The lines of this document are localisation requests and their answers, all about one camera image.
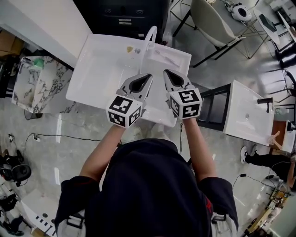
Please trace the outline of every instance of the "white sneaker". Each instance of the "white sneaker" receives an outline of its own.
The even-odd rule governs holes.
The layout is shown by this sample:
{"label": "white sneaker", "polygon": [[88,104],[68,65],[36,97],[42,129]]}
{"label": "white sneaker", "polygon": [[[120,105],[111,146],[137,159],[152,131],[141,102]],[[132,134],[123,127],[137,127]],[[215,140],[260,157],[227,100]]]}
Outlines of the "white sneaker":
{"label": "white sneaker", "polygon": [[247,147],[246,146],[243,146],[241,148],[241,150],[240,150],[240,161],[241,161],[241,163],[243,163],[243,164],[246,164],[247,163],[245,161],[247,155],[248,155]]}
{"label": "white sneaker", "polygon": [[253,155],[255,155],[255,154],[258,154],[257,148],[258,148],[258,145],[257,145],[257,144],[255,144],[255,145],[252,147],[251,156],[253,156]]}

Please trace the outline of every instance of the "white vanity sink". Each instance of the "white vanity sink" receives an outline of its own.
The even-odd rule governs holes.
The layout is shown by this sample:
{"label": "white vanity sink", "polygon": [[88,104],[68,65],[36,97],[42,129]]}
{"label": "white vanity sink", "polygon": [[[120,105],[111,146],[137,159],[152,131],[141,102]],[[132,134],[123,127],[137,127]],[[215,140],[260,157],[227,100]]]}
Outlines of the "white vanity sink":
{"label": "white vanity sink", "polygon": [[268,146],[274,111],[271,104],[268,113],[267,104],[258,105],[257,99],[262,98],[238,81],[233,81],[223,132]]}

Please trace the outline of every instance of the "black faucet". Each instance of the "black faucet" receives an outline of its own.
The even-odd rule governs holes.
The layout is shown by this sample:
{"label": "black faucet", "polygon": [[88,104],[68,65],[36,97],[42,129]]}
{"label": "black faucet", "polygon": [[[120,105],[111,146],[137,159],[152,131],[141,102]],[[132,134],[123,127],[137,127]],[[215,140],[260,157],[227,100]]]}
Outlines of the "black faucet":
{"label": "black faucet", "polygon": [[272,103],[272,109],[273,109],[273,97],[270,98],[264,98],[264,99],[258,99],[257,100],[258,104],[267,104],[267,113],[269,113],[269,103]]}

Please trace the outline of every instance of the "black t-shirt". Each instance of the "black t-shirt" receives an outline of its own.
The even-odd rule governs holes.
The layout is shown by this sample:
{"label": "black t-shirt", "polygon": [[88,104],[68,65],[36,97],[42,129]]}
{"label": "black t-shirt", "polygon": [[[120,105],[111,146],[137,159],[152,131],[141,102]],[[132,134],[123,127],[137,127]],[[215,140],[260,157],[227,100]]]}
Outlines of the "black t-shirt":
{"label": "black t-shirt", "polygon": [[231,184],[210,177],[197,184],[176,146],[144,139],[119,147],[99,184],[77,176],[62,183],[57,225],[85,209],[86,236],[210,236],[214,212],[238,227]]}

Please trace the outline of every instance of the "gray floor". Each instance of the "gray floor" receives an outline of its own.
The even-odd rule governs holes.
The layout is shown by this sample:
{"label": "gray floor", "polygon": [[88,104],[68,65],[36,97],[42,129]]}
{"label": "gray floor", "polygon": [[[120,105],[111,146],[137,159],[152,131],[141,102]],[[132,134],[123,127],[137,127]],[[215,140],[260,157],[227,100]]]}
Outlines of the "gray floor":
{"label": "gray floor", "polygon": [[[251,7],[253,2],[255,1],[248,1],[245,4],[247,4],[247,7]],[[230,17],[222,2],[217,1],[213,7],[217,9],[235,34],[239,34],[244,29],[242,24]],[[257,7],[262,12],[270,14],[270,9],[265,6],[263,1]],[[186,9],[184,5],[181,10],[180,6],[176,6],[175,10],[184,16],[188,8]],[[277,22],[274,16],[270,17],[274,22]],[[173,15],[169,15],[165,39],[169,41],[170,46],[192,54],[192,64],[214,52],[215,48],[199,31],[194,31],[186,25],[182,27],[173,40],[172,33],[178,24],[179,21]],[[284,45],[287,39],[283,38],[281,41]],[[254,50],[260,44],[260,38],[248,38],[245,43],[250,50]],[[239,45],[238,48],[243,50],[243,45]],[[232,49],[217,61],[208,60],[195,69],[190,68],[188,77],[194,83],[207,88],[215,88],[237,80],[260,95],[266,96],[268,92],[284,87],[284,82],[274,83],[276,80],[282,80],[281,72],[266,72],[278,68],[278,63],[272,58],[270,51],[274,51],[271,42],[262,45],[254,58],[247,60],[238,50]],[[16,146],[21,151],[23,151],[25,141],[31,133],[60,133],[74,137],[101,139],[110,127],[105,112],[85,105],[80,105],[78,110],[78,114],[44,114],[40,119],[27,121],[24,117],[24,110],[11,104],[8,99],[0,99],[0,145],[2,148],[8,148],[12,154],[14,153],[15,145],[9,143],[8,133],[12,133],[16,137]],[[152,126],[153,124],[150,122],[138,121],[125,132],[123,142],[146,137]],[[179,147],[179,123],[174,128],[167,128],[166,133]],[[241,164],[241,147],[247,145],[250,150],[253,143],[204,128],[202,128],[202,133],[213,153],[221,178],[233,184],[237,176],[242,173],[247,173],[248,176],[259,181],[262,181],[268,175],[268,168]],[[184,132],[182,133],[182,141],[181,154],[188,160],[190,155]],[[57,167],[60,170],[60,182],[77,175],[97,143],[67,137],[60,139],[41,137],[41,141],[36,142],[30,137],[26,144],[25,158],[32,167],[32,176],[26,185],[17,189],[19,194],[24,196],[38,188],[49,197],[58,200],[60,186],[56,184],[54,168]],[[266,154],[267,152],[267,147],[259,146],[259,153]],[[239,178],[236,182],[234,198],[239,216],[240,231],[249,225],[258,210],[262,208],[263,201],[266,201],[265,193],[267,190],[266,186],[247,177]]]}

